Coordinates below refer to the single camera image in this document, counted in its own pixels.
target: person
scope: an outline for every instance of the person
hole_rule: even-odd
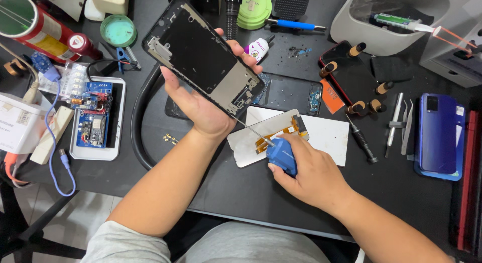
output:
[[[227,43],[255,73],[262,71],[238,42]],[[194,126],[120,201],[89,241],[81,262],[171,262],[162,237],[186,211],[214,152],[236,125],[199,93],[180,87],[169,69],[161,70],[166,92]],[[327,153],[298,136],[280,137],[291,144],[298,175],[292,178],[268,164],[274,180],[299,200],[340,220],[372,261],[451,262],[419,231],[355,192]],[[303,234],[228,222],[202,236],[177,262],[329,261]]]

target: orange flex cable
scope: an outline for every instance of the orange flex cable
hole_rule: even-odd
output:
[[[8,178],[12,181],[15,181],[18,183],[30,183],[30,182],[18,180],[14,178],[10,173],[10,167],[12,167],[12,165],[15,164],[15,162],[17,161],[17,156],[18,156],[17,154],[12,154],[12,153],[7,153],[7,155],[5,155],[5,158],[3,159],[3,161],[5,162],[5,173],[7,173]]]
[[[453,42],[449,42],[449,41],[447,41],[446,39],[442,39],[442,38],[440,38],[438,35],[435,35],[434,37],[437,38],[437,39],[443,40],[443,41],[445,41],[445,42],[447,42],[447,43],[455,46],[456,48],[458,48],[458,49],[460,49],[460,50],[463,50],[463,51],[465,51],[465,52],[467,52],[467,53],[472,53],[472,51],[470,51],[470,50],[468,50],[468,49],[466,49],[466,48],[463,48],[463,47],[461,47],[461,46],[458,46],[458,45],[454,44]]]
[[[441,27],[441,29],[445,30],[445,32],[447,32],[447,33],[449,33],[450,35],[454,36],[455,38],[461,40],[462,42],[464,42],[464,43],[472,46],[473,48],[477,48],[477,46],[475,46],[473,43],[470,43],[470,42],[468,42],[467,40],[465,40],[464,38],[459,37],[459,35],[457,35],[457,34],[451,32],[451,31],[449,31],[448,29],[443,28],[443,27]]]

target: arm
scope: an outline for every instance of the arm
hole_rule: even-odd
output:
[[[234,40],[228,41],[235,55],[254,72],[261,66],[245,54]],[[161,67],[165,89],[194,122],[187,135],[127,193],[107,218],[144,235],[164,236],[177,223],[199,187],[214,152],[236,125],[214,104],[179,86],[177,77]]]
[[[353,191],[335,162],[298,136],[281,135],[291,144],[298,166],[292,178],[268,164],[274,179],[301,201],[334,216],[374,262],[451,262],[428,238],[398,217]]]

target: hand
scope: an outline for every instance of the hand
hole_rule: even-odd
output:
[[[354,191],[348,186],[333,158],[314,149],[299,136],[283,134],[279,137],[290,143],[298,174],[292,178],[279,166],[269,163],[274,179],[294,197],[331,215],[346,206],[348,197]]]
[[[221,36],[224,34],[220,28],[215,29],[215,31]],[[256,59],[254,57],[244,53],[244,49],[237,41],[229,40],[227,43],[231,47],[234,55],[240,56],[243,62],[249,65],[256,74],[261,73],[263,68],[256,65]],[[180,87],[176,75],[174,75],[170,69],[164,66],[161,66],[160,69],[166,80],[165,89],[167,94],[169,94],[186,116],[194,122],[193,129],[215,140],[224,139],[233,130],[236,125],[235,119],[229,117],[198,92],[192,91],[192,93],[188,93],[185,88]]]

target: white cable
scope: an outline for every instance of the white cable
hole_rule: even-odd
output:
[[[33,81],[32,86],[30,86],[30,89],[28,89],[28,91],[24,95],[24,98],[22,99],[22,101],[26,102],[27,104],[32,104],[33,100],[35,99],[35,95],[37,94],[37,91],[39,89],[39,74],[32,67],[32,65],[28,64],[28,62],[26,62],[23,58],[19,57],[17,54],[10,51],[1,42],[0,42],[0,47],[5,49],[5,51],[9,52],[12,56],[16,57],[18,60],[20,60],[22,63],[24,63],[32,71],[32,73],[35,77],[35,80]]]
[[[20,165],[23,162],[25,162],[27,160],[27,157],[28,157],[28,154],[18,155],[17,161],[15,162],[14,170],[12,171],[12,177],[13,178],[15,178],[15,174],[17,173],[17,169],[20,167]],[[16,181],[13,181],[13,180],[12,180],[12,183],[14,184],[14,186],[16,186],[19,189],[26,189],[26,188],[32,186],[32,184],[33,184],[32,182],[30,182],[29,184],[26,184],[24,186],[20,186]]]

